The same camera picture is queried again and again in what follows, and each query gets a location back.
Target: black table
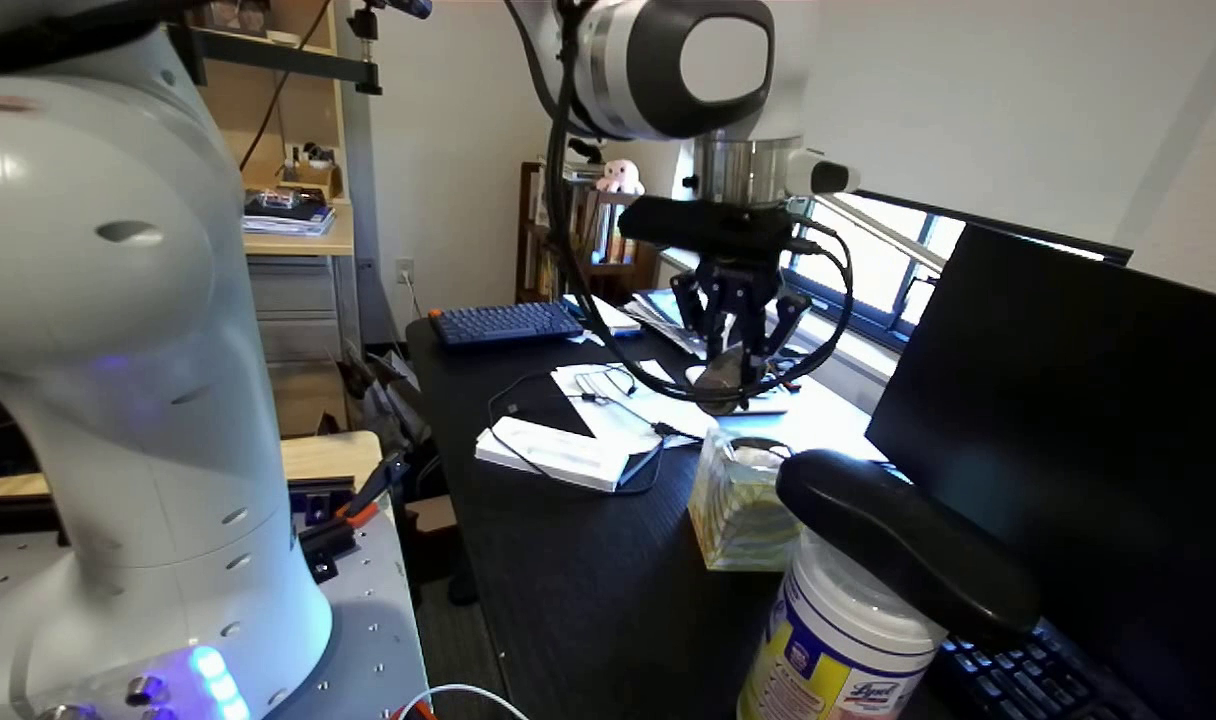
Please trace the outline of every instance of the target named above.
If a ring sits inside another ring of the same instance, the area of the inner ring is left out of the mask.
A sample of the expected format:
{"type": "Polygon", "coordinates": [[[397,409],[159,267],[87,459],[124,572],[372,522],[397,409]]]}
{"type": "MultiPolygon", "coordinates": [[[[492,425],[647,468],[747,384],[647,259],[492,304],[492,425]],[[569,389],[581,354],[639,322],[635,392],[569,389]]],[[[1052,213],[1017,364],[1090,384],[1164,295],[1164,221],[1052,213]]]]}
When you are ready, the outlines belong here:
{"type": "MultiPolygon", "coordinates": [[[[450,353],[430,319],[410,326],[410,347],[505,690],[537,720],[733,716],[780,577],[706,572],[685,508],[698,446],[664,452],[645,497],[600,497],[478,463],[488,410],[585,426],[549,370],[607,353],[450,353]]],[[[931,690],[917,690],[910,716],[949,712],[931,690]]]]}

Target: black monitor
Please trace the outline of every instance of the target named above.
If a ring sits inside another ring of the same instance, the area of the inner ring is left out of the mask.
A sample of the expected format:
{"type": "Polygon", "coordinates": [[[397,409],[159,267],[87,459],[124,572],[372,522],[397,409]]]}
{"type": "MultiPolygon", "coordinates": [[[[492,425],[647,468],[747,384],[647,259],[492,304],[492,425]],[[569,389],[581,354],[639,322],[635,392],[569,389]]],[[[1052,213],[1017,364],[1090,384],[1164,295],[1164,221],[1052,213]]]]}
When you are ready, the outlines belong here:
{"type": "Polygon", "coordinates": [[[869,425],[1164,716],[1216,716],[1216,295],[967,229],[869,425]]]}

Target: shelf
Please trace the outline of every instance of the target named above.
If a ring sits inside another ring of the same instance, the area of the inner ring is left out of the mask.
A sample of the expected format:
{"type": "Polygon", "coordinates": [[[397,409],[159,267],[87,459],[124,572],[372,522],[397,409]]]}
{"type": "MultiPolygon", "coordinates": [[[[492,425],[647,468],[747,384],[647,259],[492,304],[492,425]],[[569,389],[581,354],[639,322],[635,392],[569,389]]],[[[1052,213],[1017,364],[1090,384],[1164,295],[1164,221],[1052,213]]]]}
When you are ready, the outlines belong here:
{"type": "Polygon", "coordinates": [[[250,256],[358,256],[358,224],[348,204],[332,204],[330,237],[245,231],[250,256]]]}
{"type": "Polygon", "coordinates": [[[330,47],[271,45],[263,34],[212,31],[212,27],[192,27],[192,45],[208,59],[281,66],[281,70],[302,70],[302,75],[330,75],[330,78],[353,78],[358,93],[381,96],[375,65],[332,57],[330,47]]]}

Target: keyboard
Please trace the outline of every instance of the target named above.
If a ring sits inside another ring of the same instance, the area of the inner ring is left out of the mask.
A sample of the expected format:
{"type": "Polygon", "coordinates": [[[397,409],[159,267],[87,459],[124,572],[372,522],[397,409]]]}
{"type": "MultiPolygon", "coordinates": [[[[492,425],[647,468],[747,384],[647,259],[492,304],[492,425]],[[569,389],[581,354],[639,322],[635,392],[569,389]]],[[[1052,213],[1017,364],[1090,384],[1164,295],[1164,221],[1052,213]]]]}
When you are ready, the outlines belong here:
{"type": "Polygon", "coordinates": [[[984,720],[1153,720],[1122,679],[1097,670],[1052,624],[1007,650],[981,650],[945,640],[931,660],[936,688],[949,688],[967,716],[984,720]]]}
{"type": "Polygon", "coordinates": [[[450,347],[478,347],[478,345],[575,335],[581,319],[563,298],[549,298],[549,304],[451,309],[437,315],[437,326],[450,347]]]}

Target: white bucket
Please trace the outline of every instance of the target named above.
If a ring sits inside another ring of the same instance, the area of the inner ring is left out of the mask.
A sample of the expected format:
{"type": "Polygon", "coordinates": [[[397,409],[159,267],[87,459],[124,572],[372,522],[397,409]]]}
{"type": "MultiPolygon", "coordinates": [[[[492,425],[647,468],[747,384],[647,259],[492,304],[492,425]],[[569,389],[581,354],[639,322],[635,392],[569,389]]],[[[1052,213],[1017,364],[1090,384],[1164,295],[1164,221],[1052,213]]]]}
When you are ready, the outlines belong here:
{"type": "Polygon", "coordinates": [[[765,643],[742,688],[742,720],[896,720],[945,626],[869,568],[799,528],[767,611],[765,643]]]}

